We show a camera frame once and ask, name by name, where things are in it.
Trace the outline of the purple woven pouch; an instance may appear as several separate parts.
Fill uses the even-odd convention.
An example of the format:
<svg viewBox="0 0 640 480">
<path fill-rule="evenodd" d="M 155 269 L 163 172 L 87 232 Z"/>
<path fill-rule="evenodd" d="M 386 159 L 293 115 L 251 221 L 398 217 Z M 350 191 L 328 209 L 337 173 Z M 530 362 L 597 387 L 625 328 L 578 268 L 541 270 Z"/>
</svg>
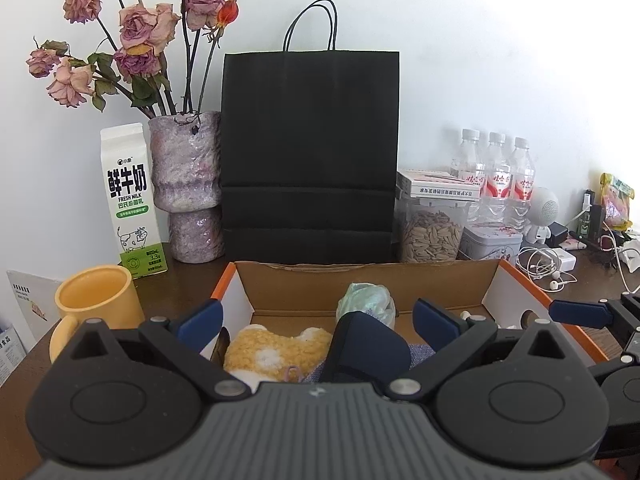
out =
<svg viewBox="0 0 640 480">
<path fill-rule="evenodd" d="M 435 351 L 428 344 L 409 344 L 409 351 L 411 356 L 410 367 L 416 367 L 426 359 L 434 356 Z M 290 382 L 303 382 L 304 384 L 314 384 L 320 382 L 320 376 L 326 362 L 320 362 L 308 375 L 305 377 L 296 377 L 293 373 L 288 374 Z"/>
</svg>

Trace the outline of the black paper bag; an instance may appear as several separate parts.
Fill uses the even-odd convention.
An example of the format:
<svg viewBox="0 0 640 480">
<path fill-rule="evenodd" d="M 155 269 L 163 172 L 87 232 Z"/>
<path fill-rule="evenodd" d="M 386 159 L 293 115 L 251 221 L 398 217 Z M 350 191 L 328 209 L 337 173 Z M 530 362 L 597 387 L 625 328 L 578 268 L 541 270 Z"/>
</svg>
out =
<svg viewBox="0 0 640 480">
<path fill-rule="evenodd" d="M 399 55 L 229 54 L 221 89 L 221 223 L 232 261 L 392 258 Z"/>
</svg>

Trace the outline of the pale green plush toy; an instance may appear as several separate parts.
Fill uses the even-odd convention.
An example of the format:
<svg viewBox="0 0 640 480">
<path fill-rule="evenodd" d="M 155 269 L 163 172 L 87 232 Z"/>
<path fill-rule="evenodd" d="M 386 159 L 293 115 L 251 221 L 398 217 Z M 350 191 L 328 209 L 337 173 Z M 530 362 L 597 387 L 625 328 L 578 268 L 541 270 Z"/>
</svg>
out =
<svg viewBox="0 0 640 480">
<path fill-rule="evenodd" d="M 390 291 L 383 285 L 371 283 L 349 284 L 345 295 L 338 300 L 336 319 L 347 313 L 362 312 L 376 318 L 391 328 L 395 328 L 397 310 Z"/>
</svg>

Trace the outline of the white earphones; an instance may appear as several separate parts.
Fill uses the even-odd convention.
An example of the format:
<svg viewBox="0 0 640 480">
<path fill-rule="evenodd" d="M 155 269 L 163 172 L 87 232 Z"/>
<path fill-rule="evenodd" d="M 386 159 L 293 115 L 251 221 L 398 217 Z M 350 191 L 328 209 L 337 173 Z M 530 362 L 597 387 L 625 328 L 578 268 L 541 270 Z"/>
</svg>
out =
<svg viewBox="0 0 640 480">
<path fill-rule="evenodd" d="M 543 292 L 556 294 L 578 282 L 572 273 L 576 258 L 564 249 L 527 246 L 520 249 L 515 265 Z"/>
</svg>

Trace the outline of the blue white booklet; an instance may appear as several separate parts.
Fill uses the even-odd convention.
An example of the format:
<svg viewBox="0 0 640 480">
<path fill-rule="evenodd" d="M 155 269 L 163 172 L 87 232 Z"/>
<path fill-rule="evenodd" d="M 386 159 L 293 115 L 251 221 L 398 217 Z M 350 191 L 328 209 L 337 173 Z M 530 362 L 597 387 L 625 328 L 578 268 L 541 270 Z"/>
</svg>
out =
<svg viewBox="0 0 640 480">
<path fill-rule="evenodd" d="M 2 328 L 0 333 L 0 386 L 26 358 L 27 351 L 13 326 Z"/>
</svg>

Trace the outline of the water bottle left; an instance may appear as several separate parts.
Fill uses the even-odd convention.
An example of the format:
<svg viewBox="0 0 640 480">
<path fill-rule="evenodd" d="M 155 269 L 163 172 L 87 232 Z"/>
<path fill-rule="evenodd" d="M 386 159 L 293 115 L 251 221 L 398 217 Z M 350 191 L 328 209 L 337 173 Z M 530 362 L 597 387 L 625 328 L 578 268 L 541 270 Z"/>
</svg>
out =
<svg viewBox="0 0 640 480">
<path fill-rule="evenodd" d="M 478 187 L 478 201 L 470 206 L 469 224 L 480 222 L 480 205 L 485 187 L 485 165 L 480 152 L 480 133 L 463 129 L 462 140 L 451 162 L 452 174 Z"/>
</svg>

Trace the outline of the navy glasses case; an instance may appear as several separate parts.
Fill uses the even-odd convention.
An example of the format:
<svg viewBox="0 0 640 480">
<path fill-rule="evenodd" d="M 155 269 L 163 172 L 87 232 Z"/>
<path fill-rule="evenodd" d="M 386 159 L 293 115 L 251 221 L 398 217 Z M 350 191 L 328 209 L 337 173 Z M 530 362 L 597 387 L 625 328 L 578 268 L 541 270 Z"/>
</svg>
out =
<svg viewBox="0 0 640 480">
<path fill-rule="evenodd" d="M 370 382 L 384 388 L 410 364 L 404 338 L 367 313 L 349 312 L 337 322 L 319 382 Z"/>
</svg>

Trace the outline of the flat box on jar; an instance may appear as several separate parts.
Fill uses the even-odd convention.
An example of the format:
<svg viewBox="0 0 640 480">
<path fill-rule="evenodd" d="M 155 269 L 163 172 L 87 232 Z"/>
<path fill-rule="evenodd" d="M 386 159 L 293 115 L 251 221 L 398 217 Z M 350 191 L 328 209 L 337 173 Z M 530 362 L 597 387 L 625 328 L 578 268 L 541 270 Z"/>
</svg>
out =
<svg viewBox="0 0 640 480">
<path fill-rule="evenodd" d="M 478 202 L 480 186 L 442 171 L 398 169 L 397 187 L 411 198 Z"/>
</svg>

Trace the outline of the red cardboard box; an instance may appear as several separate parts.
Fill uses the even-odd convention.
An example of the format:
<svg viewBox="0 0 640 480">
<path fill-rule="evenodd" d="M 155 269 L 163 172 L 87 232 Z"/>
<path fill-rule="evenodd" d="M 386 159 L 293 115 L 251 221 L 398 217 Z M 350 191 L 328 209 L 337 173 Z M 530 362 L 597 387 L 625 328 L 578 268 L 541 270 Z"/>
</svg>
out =
<svg viewBox="0 0 640 480">
<path fill-rule="evenodd" d="M 215 289 L 224 309 L 222 329 L 235 338 L 250 324 L 282 336 L 309 327 L 334 332 L 336 308 L 352 283 L 383 285 L 395 301 L 393 331 L 409 344 L 420 342 L 412 310 L 422 298 L 458 315 L 492 318 L 500 327 L 521 327 L 526 314 L 548 318 L 551 300 L 510 263 L 501 260 L 444 263 L 380 263 L 360 266 L 277 266 L 235 262 Z"/>
</svg>

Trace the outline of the white milk carton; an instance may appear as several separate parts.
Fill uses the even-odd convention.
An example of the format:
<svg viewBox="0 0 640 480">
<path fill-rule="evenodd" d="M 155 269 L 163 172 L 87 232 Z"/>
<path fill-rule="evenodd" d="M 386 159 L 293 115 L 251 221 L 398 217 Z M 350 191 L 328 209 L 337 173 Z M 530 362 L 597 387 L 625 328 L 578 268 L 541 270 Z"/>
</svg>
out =
<svg viewBox="0 0 640 480">
<path fill-rule="evenodd" d="M 117 251 L 134 278 L 168 270 L 153 200 L 143 125 L 103 129 L 102 176 Z"/>
</svg>

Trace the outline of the purple mottled vase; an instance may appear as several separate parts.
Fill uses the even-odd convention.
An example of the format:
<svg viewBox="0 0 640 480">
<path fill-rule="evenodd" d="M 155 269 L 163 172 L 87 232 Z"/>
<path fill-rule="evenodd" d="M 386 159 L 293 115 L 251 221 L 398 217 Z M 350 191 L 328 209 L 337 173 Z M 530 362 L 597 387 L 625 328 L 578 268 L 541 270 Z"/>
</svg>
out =
<svg viewBox="0 0 640 480">
<path fill-rule="evenodd" d="M 154 204 L 168 213 L 172 258 L 190 264 L 219 258 L 220 114 L 160 116 L 149 128 Z"/>
</svg>

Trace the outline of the water bottle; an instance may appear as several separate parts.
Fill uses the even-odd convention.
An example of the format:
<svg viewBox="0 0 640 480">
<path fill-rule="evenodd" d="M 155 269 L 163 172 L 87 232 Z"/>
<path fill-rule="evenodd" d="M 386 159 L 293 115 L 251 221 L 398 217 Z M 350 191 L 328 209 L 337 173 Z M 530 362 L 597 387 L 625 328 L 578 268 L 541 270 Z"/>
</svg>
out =
<svg viewBox="0 0 640 480">
<path fill-rule="evenodd" d="M 511 184 L 506 201 L 506 223 L 521 231 L 526 223 L 532 197 L 536 170 L 529 153 L 529 143 L 525 138 L 514 140 L 514 150 L 509 157 Z"/>
<path fill-rule="evenodd" d="M 511 187 L 511 166 L 503 153 L 506 136 L 489 133 L 489 142 L 483 158 L 484 186 L 480 196 L 480 221 L 503 223 L 506 218 L 506 201 Z"/>
<path fill-rule="evenodd" d="M 480 152 L 480 133 L 463 129 L 462 140 L 451 162 L 452 174 L 478 187 L 478 201 L 470 206 L 469 224 L 480 222 L 480 205 L 485 187 L 485 165 Z"/>
</svg>

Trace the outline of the yellow snack packet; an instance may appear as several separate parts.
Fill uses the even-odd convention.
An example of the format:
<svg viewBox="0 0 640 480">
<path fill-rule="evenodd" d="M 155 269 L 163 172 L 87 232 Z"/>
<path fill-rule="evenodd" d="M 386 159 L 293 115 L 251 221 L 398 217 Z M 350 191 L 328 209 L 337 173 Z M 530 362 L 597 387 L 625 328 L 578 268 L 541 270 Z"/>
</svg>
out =
<svg viewBox="0 0 640 480">
<path fill-rule="evenodd" d="M 613 231 L 630 229 L 630 201 L 634 199 L 634 189 L 614 174 L 604 172 L 600 175 L 600 196 L 605 224 Z"/>
</svg>

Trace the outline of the white metal tin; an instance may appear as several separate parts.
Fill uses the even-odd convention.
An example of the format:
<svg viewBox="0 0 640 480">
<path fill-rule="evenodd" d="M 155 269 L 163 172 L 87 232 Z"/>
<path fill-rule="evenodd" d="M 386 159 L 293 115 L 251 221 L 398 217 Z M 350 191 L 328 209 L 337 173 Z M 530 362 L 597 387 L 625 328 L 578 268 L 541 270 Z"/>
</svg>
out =
<svg viewBox="0 0 640 480">
<path fill-rule="evenodd" d="M 514 263 L 521 249 L 523 235 L 504 224 L 477 224 L 463 229 L 458 258 L 460 260 L 504 260 Z"/>
</svg>

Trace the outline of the yellow white plush toy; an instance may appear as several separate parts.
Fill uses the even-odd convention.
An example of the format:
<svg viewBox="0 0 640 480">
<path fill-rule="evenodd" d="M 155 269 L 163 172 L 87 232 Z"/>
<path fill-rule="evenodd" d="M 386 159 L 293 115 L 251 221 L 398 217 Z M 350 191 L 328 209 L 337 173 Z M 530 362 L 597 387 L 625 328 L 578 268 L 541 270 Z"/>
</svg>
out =
<svg viewBox="0 0 640 480">
<path fill-rule="evenodd" d="M 294 337 L 265 326 L 242 328 L 224 354 L 224 370 L 255 392 L 262 382 L 301 382 L 326 358 L 332 335 L 309 327 Z"/>
</svg>

